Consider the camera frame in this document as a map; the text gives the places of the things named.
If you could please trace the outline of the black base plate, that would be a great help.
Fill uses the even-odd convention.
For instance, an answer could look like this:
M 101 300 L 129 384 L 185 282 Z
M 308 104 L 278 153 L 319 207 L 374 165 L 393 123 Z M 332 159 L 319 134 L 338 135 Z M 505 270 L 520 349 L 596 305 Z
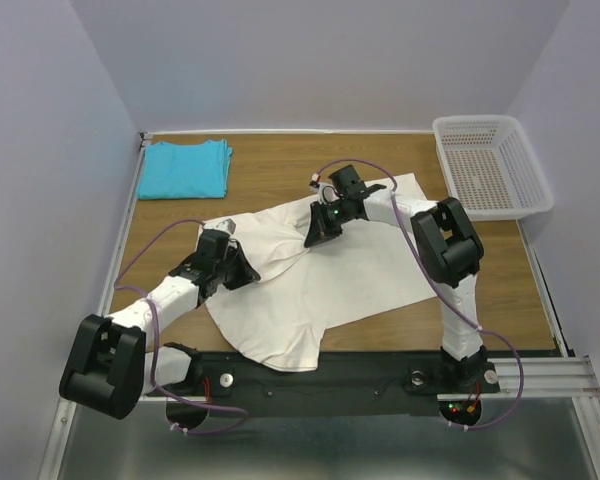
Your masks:
M 169 386 L 182 396 L 245 409 L 252 417 L 436 416 L 438 398 L 463 401 L 500 390 L 485 378 L 453 386 L 442 378 L 440 351 L 326 352 L 314 371 L 279 372 L 238 353 L 196 353 L 192 378 Z

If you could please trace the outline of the folded blue t-shirt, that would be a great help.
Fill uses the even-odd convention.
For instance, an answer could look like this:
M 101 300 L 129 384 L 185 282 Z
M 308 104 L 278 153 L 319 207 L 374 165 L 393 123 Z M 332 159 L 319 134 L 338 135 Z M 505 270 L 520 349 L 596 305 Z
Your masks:
M 226 140 L 197 145 L 160 141 L 145 150 L 139 200 L 222 199 L 233 149 Z

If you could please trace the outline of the white t-shirt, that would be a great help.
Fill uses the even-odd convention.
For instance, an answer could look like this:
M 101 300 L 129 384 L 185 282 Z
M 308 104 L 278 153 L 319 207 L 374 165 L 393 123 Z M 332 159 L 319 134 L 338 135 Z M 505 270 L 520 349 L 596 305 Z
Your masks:
M 232 216 L 260 281 L 221 287 L 206 307 L 246 358 L 281 372 L 313 371 L 326 330 L 434 297 L 401 231 L 354 220 L 305 248 L 312 197 Z

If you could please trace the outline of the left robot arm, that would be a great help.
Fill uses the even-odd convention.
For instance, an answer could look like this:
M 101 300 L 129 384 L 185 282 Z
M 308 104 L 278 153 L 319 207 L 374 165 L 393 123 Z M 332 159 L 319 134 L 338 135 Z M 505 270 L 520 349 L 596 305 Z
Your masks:
M 207 386 L 199 353 L 177 343 L 161 345 L 158 337 L 219 288 L 233 291 L 260 278 L 238 240 L 226 231 L 203 231 L 195 251 L 153 290 L 122 310 L 91 314 L 80 322 L 60 396 L 123 419 L 143 395 L 159 389 L 185 395 Z

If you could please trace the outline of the aluminium frame rail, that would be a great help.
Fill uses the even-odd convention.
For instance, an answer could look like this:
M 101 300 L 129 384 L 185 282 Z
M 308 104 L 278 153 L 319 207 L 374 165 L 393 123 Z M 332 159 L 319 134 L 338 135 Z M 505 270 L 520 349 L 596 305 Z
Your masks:
M 240 134 L 223 200 L 138 201 L 128 212 L 120 257 L 129 261 L 157 238 L 128 273 L 132 286 L 159 274 L 193 248 L 194 220 L 259 210 L 307 194 L 310 173 L 340 158 L 359 158 L 367 178 L 413 173 L 429 197 L 445 193 L 432 135 Z M 167 340 L 201 349 L 238 375 L 234 402 L 249 412 L 239 428 L 186 437 L 172 432 L 170 403 L 151 396 L 125 419 L 81 406 L 57 416 L 51 479 L 597 479 L 599 425 L 590 407 L 598 391 L 538 390 L 539 380 L 591 380 L 592 367 L 555 356 L 548 311 L 519 228 L 483 223 L 485 322 L 523 345 L 525 397 L 483 402 L 486 418 L 507 419 L 462 432 L 432 415 L 403 388 L 407 363 L 428 355 L 441 328 L 432 301 L 378 314 L 331 331 L 317 373 L 278 374 L 242 359 L 205 310 L 166 330 Z

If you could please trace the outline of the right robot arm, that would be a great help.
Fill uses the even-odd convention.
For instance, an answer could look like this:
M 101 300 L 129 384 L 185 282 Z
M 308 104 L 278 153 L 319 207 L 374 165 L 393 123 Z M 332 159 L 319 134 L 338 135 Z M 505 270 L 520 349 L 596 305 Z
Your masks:
M 460 201 L 405 196 L 397 192 L 396 180 L 389 187 L 368 185 L 353 165 L 336 170 L 327 182 L 315 173 L 309 187 L 318 199 L 310 204 L 304 246 L 311 248 L 337 238 L 343 225 L 353 220 L 400 229 L 441 302 L 441 381 L 452 390 L 477 382 L 487 363 L 476 306 L 484 247 Z

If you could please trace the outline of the white plastic basket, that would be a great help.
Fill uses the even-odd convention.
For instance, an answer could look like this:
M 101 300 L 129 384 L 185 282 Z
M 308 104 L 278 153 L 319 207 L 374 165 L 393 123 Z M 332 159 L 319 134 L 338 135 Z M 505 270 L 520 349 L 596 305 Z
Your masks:
M 506 115 L 439 117 L 436 153 L 450 196 L 473 221 L 518 221 L 554 198 L 520 123 Z

